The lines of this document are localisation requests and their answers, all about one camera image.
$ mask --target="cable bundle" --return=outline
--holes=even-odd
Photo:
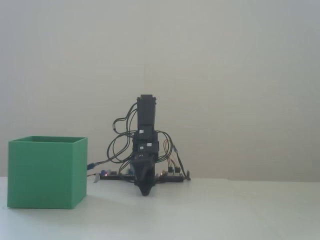
[[[121,154],[123,154],[128,149],[128,147],[130,146],[130,143],[134,137],[134,133],[136,132],[136,130],[131,130],[132,120],[134,119],[134,117],[137,113],[137,108],[135,108],[136,105],[137,105],[137,103],[133,104],[130,107],[130,109],[125,117],[120,117],[120,118],[117,118],[116,120],[113,121],[113,124],[112,124],[113,131],[118,135],[111,141],[111,143],[109,144],[109,146],[107,148],[107,151],[106,151],[107,160],[88,164],[88,166],[87,166],[88,170],[93,169],[97,165],[105,164],[107,162],[112,162],[115,164],[121,164],[119,171],[118,171],[120,173],[126,166],[128,166],[130,164],[132,158],[134,157],[133,152],[131,152],[130,155],[124,159],[119,159],[119,156]],[[116,129],[116,123],[122,122],[122,121],[125,121],[125,130],[126,131],[118,132]],[[175,167],[177,167],[176,163],[172,160],[172,158],[170,158],[172,151],[174,151],[177,155],[178,162],[181,167],[182,173],[185,177],[187,177],[187,175],[184,171],[183,164],[182,164],[180,157],[178,155],[178,150],[175,147],[175,145],[173,144],[172,139],[169,136],[169,134],[166,133],[165,131],[159,131],[159,130],[157,130],[156,132],[163,134],[165,137],[165,141],[163,142],[164,155],[159,156],[156,163],[168,161],[169,166],[171,166],[171,163],[172,163]],[[121,137],[126,137],[126,143],[125,143],[124,147],[116,153],[115,152],[115,144],[116,144],[117,139],[119,139]]]

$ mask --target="white wall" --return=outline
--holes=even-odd
[[[105,159],[113,119],[150,93],[193,176],[320,181],[318,1],[2,5],[1,176],[27,135],[88,136]]]
[[[143,3],[1,3],[0,176],[23,136],[88,136],[88,161],[106,159],[113,120],[143,88]]]
[[[157,126],[197,177],[320,181],[320,2],[148,5]]]

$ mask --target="robotic arm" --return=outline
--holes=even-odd
[[[137,131],[133,136],[131,167],[135,184],[143,196],[156,184],[155,164],[159,157],[158,133],[155,131],[156,98],[141,95],[137,98]]]

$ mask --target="green cube container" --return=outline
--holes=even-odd
[[[87,194],[87,137],[9,142],[9,208],[73,209]]]

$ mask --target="white tabletop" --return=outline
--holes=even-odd
[[[192,179],[144,197],[93,179],[75,209],[10,209],[1,177],[0,239],[320,240],[320,183]]]

